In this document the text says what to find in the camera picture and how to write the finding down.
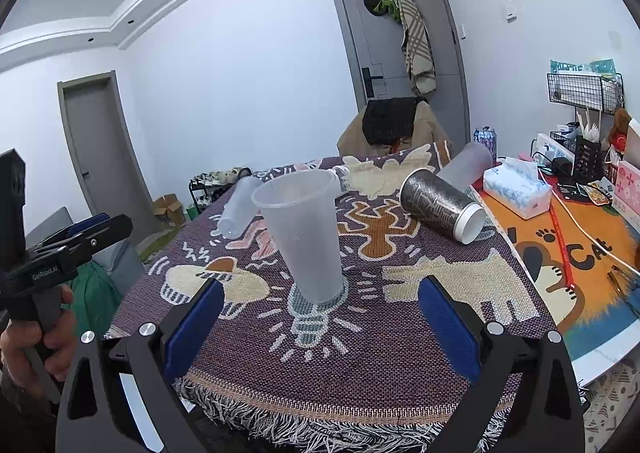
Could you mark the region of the person's left hand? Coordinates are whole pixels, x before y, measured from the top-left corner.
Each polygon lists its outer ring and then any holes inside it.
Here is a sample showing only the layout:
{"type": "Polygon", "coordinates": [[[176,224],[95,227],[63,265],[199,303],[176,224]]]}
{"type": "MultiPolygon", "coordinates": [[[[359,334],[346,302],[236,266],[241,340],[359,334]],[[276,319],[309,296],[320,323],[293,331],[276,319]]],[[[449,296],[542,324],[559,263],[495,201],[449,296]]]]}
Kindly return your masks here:
{"type": "Polygon", "coordinates": [[[52,355],[44,369],[64,383],[77,348],[77,320],[72,310],[62,310],[50,332],[42,334],[37,322],[10,321],[1,334],[1,391],[21,412],[44,412],[49,400],[25,351],[43,341],[52,355]]]}

